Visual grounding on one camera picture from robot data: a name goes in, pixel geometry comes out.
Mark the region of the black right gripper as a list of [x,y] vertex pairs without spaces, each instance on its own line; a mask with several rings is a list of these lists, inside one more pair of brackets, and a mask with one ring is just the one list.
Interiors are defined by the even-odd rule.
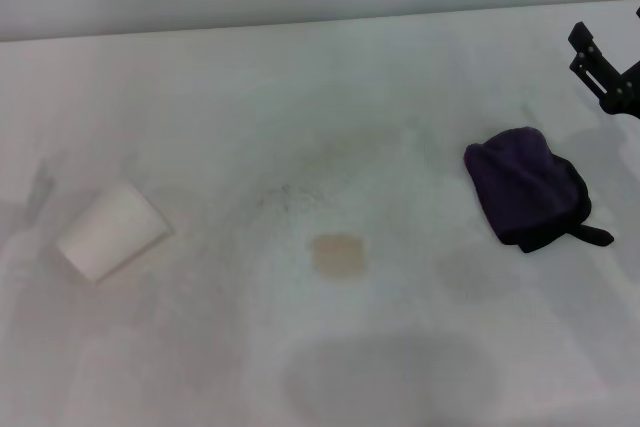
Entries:
[[[640,8],[636,15],[640,17]],[[568,41],[576,52],[570,70],[601,99],[602,110],[609,115],[639,118],[639,63],[620,74],[603,56],[583,22],[575,24]]]

